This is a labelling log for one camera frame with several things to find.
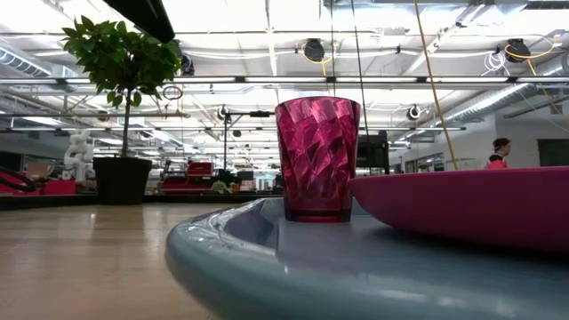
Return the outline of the light blue plastic tray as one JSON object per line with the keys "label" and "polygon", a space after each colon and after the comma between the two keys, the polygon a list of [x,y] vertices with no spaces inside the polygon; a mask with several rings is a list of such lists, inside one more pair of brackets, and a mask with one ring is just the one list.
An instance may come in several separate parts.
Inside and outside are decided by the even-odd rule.
{"label": "light blue plastic tray", "polygon": [[569,257],[285,218],[280,199],[174,227],[165,261],[223,320],[569,320]]}

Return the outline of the red plastic plate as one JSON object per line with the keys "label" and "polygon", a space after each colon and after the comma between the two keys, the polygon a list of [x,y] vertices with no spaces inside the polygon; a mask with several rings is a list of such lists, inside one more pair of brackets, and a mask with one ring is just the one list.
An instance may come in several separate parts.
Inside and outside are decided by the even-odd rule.
{"label": "red plastic plate", "polygon": [[569,255],[569,166],[370,176],[349,189],[393,228]]}

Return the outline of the green leafy indoor tree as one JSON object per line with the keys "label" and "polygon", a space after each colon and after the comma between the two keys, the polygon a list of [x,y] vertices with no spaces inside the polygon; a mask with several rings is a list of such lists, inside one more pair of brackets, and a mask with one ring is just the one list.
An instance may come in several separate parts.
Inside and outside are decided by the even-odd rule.
{"label": "green leafy indoor tree", "polygon": [[85,16],[62,31],[63,49],[77,58],[97,92],[105,92],[112,107],[124,107],[121,156],[126,157],[131,108],[138,107],[144,95],[160,100],[157,88],[178,74],[174,43],[129,31],[122,21],[95,23]]}

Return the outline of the white robot figure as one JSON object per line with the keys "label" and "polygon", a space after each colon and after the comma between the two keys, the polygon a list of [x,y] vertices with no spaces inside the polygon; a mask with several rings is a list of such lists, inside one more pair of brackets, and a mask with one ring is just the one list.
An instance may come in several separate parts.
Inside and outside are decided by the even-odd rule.
{"label": "white robot figure", "polygon": [[86,164],[93,159],[93,145],[87,142],[90,132],[87,129],[77,129],[69,136],[69,146],[63,163],[66,171],[75,172],[75,181],[85,181]]}

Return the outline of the black plant pot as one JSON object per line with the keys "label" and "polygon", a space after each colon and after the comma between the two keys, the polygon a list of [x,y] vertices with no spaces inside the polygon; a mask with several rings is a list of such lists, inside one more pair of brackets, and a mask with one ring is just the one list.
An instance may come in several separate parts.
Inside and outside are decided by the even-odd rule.
{"label": "black plant pot", "polygon": [[132,157],[93,159],[99,201],[107,205],[136,205],[143,197],[152,162]]}

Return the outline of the black metal frame rig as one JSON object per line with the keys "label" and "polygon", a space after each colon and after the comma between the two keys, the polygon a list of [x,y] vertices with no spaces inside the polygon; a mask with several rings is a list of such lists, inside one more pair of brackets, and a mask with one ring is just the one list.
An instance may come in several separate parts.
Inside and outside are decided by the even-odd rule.
{"label": "black metal frame rig", "polygon": [[243,116],[249,117],[270,117],[273,116],[274,112],[257,110],[257,111],[249,111],[249,112],[229,112],[225,110],[223,113],[223,170],[225,172],[228,171],[228,117],[229,116],[237,116],[241,118]]}

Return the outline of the red faceted plastic cup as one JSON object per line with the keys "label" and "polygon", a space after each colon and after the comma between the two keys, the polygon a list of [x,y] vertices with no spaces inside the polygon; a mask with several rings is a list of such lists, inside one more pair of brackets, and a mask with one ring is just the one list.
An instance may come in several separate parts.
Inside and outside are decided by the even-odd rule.
{"label": "red faceted plastic cup", "polygon": [[288,100],[275,108],[285,217],[346,222],[355,178],[361,106],[338,97]]}

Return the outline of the person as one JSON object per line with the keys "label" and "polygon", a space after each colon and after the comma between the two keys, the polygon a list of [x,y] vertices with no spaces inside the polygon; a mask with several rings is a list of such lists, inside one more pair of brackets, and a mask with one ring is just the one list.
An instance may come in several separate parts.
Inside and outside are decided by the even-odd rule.
{"label": "person", "polygon": [[493,153],[485,165],[486,170],[507,168],[506,158],[510,153],[511,141],[507,138],[498,138],[493,141]]}

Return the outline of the red tool box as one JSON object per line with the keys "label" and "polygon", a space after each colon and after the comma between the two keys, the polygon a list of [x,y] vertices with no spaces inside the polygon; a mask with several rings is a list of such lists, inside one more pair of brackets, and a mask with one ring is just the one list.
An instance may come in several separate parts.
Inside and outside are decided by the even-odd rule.
{"label": "red tool box", "polygon": [[186,174],[189,177],[211,177],[213,176],[213,163],[192,162],[188,164]]}

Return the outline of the silver ventilation duct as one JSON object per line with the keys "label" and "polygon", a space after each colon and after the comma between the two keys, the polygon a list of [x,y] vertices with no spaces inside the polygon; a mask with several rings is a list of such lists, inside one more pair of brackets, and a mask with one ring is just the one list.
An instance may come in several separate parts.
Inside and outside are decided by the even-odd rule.
{"label": "silver ventilation duct", "polygon": [[530,71],[520,76],[508,76],[506,86],[488,90],[461,103],[443,115],[445,121],[468,122],[486,116],[496,110],[518,103],[538,93],[545,84],[569,83],[569,52],[564,52],[538,66],[533,75]]}

